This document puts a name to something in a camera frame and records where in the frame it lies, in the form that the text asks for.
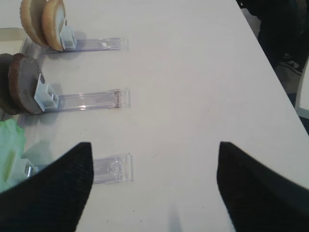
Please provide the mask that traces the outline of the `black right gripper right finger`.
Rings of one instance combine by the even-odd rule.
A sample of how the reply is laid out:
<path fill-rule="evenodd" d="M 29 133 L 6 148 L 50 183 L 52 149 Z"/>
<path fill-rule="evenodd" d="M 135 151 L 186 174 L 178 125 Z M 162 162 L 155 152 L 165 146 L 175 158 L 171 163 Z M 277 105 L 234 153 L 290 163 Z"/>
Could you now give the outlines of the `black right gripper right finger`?
<path fill-rule="evenodd" d="M 309 190 L 231 142 L 220 142 L 216 179 L 235 231 L 309 230 Z"/>

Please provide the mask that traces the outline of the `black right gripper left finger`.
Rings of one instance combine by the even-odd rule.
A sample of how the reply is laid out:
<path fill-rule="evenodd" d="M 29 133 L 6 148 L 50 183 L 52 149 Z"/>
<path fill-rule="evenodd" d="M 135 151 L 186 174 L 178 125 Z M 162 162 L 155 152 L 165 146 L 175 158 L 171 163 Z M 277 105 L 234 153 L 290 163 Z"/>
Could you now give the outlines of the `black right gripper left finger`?
<path fill-rule="evenodd" d="M 81 142 L 0 195 L 2 232 L 74 232 L 94 180 L 92 146 Z"/>

